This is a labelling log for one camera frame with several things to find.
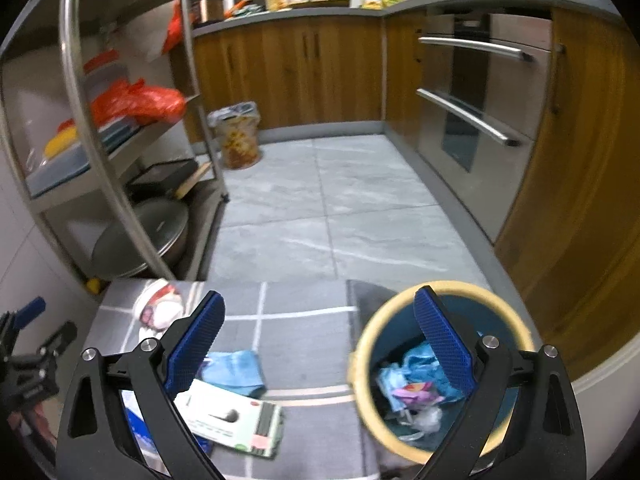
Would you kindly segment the blue face mask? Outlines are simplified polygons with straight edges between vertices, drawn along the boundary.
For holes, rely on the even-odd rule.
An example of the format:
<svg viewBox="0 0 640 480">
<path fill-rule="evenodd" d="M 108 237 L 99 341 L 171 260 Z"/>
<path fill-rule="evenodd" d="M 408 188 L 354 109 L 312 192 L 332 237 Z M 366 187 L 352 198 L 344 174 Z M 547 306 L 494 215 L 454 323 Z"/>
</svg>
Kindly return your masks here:
<svg viewBox="0 0 640 480">
<path fill-rule="evenodd" d="M 266 392 L 258 355 L 253 350 L 208 352 L 198 372 L 198 379 L 254 399 L 259 399 Z"/>
</svg>

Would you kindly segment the white red paper cup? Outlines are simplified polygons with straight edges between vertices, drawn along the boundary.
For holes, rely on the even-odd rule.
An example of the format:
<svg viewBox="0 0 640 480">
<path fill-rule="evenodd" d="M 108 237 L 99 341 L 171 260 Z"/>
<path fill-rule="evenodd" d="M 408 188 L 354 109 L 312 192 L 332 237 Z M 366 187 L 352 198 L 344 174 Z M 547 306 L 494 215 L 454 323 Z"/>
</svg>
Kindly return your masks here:
<svg viewBox="0 0 640 480">
<path fill-rule="evenodd" d="M 161 278 L 142 289 L 134 302 L 134 318 L 140 323 L 138 338 L 160 338 L 175 320 L 186 314 L 181 295 Z"/>
</svg>

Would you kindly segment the white green medicine box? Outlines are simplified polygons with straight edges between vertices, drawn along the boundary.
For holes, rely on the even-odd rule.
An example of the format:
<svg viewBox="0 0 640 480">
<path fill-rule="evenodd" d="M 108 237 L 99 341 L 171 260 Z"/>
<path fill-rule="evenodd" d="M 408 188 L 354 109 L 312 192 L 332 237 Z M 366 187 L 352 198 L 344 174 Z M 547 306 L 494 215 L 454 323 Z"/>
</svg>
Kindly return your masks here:
<svg viewBox="0 0 640 480">
<path fill-rule="evenodd" d="M 245 454 L 271 460 L 283 434 L 279 404 L 209 385 L 194 379 L 174 404 L 192 434 Z"/>
</svg>

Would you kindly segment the crumpled blue trash in bin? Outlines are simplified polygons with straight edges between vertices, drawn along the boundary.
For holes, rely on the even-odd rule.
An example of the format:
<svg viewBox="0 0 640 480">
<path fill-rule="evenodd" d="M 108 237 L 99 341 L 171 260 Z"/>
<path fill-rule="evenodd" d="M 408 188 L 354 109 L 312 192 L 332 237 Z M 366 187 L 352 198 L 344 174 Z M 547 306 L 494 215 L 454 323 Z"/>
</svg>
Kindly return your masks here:
<svg viewBox="0 0 640 480">
<path fill-rule="evenodd" d="M 402 442 L 427 451 L 442 442 L 465 400 L 427 342 L 375 367 L 371 389 L 386 427 Z"/>
</svg>

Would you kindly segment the wooden kitchen cabinets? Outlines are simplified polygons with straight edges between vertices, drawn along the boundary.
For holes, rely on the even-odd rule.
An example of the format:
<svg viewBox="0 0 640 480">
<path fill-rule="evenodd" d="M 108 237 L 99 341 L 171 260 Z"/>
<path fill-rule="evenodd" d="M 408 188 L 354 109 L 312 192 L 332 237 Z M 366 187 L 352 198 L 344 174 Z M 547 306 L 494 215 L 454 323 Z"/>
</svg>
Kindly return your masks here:
<svg viewBox="0 0 640 480">
<path fill-rule="evenodd" d="M 253 101 L 269 128 L 380 122 L 470 214 L 418 152 L 429 15 L 224 23 L 195 41 L 205 105 Z M 481 230 L 541 338 L 581 378 L 639 344 L 639 46 L 585 12 L 529 16 L 551 22 L 544 110 L 498 238 Z"/>
</svg>

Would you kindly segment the blue bin with yellow rim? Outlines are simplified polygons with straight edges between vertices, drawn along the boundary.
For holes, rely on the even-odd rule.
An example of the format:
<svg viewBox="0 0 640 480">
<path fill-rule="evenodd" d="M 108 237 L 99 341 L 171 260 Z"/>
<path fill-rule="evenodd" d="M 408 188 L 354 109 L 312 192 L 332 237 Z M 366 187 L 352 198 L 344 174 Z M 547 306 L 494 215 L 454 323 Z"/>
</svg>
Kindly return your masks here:
<svg viewBox="0 0 640 480">
<path fill-rule="evenodd" d="M 434 281 L 427 285 L 442 298 L 449 311 L 464 316 L 481 333 L 487 335 L 495 327 L 499 339 L 520 350 L 535 349 L 533 334 L 518 312 L 493 292 L 460 281 Z M 416 285 L 398 292 L 371 316 L 352 352 L 348 383 L 352 386 L 360 419 L 372 438 L 386 451 L 424 465 L 437 446 L 421 450 L 402 442 L 384 422 L 372 393 L 375 365 L 396 356 L 403 348 L 415 346 L 423 337 L 412 310 L 413 298 L 419 289 Z"/>
</svg>

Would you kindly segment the blue white carton box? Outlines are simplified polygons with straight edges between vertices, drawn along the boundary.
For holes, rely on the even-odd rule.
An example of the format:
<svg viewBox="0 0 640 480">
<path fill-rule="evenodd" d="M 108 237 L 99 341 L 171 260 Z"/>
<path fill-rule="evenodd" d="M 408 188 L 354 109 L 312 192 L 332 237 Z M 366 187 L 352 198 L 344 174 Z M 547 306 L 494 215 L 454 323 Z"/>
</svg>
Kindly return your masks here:
<svg viewBox="0 0 640 480">
<path fill-rule="evenodd" d="M 145 465 L 162 474 L 168 474 L 168 469 L 157 451 L 148 426 L 146 426 L 134 392 L 122 390 L 120 397 L 126 410 L 129 428 L 140 448 Z"/>
</svg>

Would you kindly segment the large pot with glass lid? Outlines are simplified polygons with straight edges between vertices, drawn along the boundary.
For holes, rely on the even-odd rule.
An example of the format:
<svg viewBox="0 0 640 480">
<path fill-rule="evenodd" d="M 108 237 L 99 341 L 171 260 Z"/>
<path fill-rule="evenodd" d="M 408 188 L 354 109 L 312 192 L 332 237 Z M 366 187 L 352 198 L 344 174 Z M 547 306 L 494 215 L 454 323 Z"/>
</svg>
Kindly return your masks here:
<svg viewBox="0 0 640 480">
<path fill-rule="evenodd" d="M 152 198 L 134 206 L 158 254 L 168 266 L 175 266 L 186 250 L 189 232 L 189 208 L 168 198 Z M 114 221 L 93 247 L 91 263 L 94 274 L 103 281 L 131 278 L 149 270 L 122 225 Z"/>
</svg>

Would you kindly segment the black box on shelf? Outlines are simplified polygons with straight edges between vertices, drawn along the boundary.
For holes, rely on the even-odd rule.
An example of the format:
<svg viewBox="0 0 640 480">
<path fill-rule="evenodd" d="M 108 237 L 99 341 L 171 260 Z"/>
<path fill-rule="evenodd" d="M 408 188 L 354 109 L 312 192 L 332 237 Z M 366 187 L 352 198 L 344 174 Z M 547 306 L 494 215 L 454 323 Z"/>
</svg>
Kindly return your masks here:
<svg viewBox="0 0 640 480">
<path fill-rule="evenodd" d="M 193 158 L 157 162 L 126 184 L 126 191 L 133 202 L 150 198 L 168 197 L 198 170 Z"/>
</svg>

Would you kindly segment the bag-lined patterned waste bucket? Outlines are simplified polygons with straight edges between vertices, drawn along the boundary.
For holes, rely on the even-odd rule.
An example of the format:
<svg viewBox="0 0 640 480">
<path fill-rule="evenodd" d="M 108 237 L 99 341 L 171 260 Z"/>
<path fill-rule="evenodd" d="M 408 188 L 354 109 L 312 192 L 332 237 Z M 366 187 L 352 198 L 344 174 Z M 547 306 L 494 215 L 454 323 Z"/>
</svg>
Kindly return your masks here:
<svg viewBox="0 0 640 480">
<path fill-rule="evenodd" d="M 241 102 L 214 110 L 207 115 L 207 123 L 218 140 L 226 168 L 245 169 L 260 161 L 260 114 L 255 102 Z"/>
</svg>

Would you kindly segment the yellow item on shelf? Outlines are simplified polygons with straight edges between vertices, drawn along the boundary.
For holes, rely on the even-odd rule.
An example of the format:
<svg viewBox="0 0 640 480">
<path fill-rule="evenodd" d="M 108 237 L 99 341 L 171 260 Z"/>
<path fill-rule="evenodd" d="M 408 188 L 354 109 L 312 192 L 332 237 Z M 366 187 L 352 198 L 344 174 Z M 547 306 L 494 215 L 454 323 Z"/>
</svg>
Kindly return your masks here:
<svg viewBox="0 0 640 480">
<path fill-rule="evenodd" d="M 61 155 L 74 144 L 78 142 L 77 129 L 74 125 L 69 125 L 61 129 L 46 144 L 43 150 L 43 157 L 46 159 L 54 159 Z"/>
</svg>

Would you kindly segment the stainless steel shelf rack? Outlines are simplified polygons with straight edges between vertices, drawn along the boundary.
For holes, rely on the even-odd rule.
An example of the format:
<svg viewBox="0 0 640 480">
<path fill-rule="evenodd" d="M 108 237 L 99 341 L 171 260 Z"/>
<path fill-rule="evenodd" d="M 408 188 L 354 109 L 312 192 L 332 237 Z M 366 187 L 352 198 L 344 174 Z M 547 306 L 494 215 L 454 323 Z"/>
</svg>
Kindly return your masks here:
<svg viewBox="0 0 640 480">
<path fill-rule="evenodd" d="M 1 147 L 78 282 L 206 277 L 228 192 L 190 0 L 4 0 Z"/>
</svg>

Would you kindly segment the red plastic bag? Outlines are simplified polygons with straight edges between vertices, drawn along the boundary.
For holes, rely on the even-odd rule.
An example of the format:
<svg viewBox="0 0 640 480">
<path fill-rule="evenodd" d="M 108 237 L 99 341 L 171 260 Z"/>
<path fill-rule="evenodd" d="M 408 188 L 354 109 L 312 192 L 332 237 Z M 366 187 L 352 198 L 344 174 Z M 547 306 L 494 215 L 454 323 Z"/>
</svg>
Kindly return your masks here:
<svg viewBox="0 0 640 480">
<path fill-rule="evenodd" d="M 183 38 L 182 30 L 182 10 L 181 3 L 177 0 L 174 3 L 174 12 L 167 26 L 166 37 L 162 47 L 162 53 L 166 54 L 171 51 L 177 44 L 180 44 Z"/>
<path fill-rule="evenodd" d="M 114 119 L 134 118 L 139 125 L 152 122 L 173 124 L 186 112 L 186 98 L 176 89 L 150 86 L 140 78 L 130 84 L 119 79 L 90 104 L 94 124 L 101 128 Z"/>
</svg>

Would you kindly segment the upper red plastic bag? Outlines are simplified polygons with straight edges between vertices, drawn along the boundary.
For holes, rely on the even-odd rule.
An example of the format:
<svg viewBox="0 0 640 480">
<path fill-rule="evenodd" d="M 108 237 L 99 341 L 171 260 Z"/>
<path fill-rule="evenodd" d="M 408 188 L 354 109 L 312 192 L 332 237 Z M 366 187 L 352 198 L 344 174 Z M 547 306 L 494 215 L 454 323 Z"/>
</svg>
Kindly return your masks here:
<svg viewBox="0 0 640 480">
<path fill-rule="evenodd" d="M 174 3 L 174 12 L 167 26 L 166 37 L 162 47 L 162 53 L 166 54 L 171 51 L 177 44 L 180 44 L 183 38 L 182 30 L 182 10 L 181 3 L 177 0 Z"/>
</svg>

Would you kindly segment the copper coloured canister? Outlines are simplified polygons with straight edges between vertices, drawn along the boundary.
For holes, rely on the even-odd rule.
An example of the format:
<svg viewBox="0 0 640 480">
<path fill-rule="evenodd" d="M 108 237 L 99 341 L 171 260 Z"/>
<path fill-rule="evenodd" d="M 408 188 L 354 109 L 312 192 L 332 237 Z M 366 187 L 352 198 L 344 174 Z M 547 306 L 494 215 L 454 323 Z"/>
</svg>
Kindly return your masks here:
<svg viewBox="0 0 640 480">
<path fill-rule="evenodd" d="M 199 25 L 218 23 L 224 19 L 224 0 L 193 0 Z"/>
</svg>

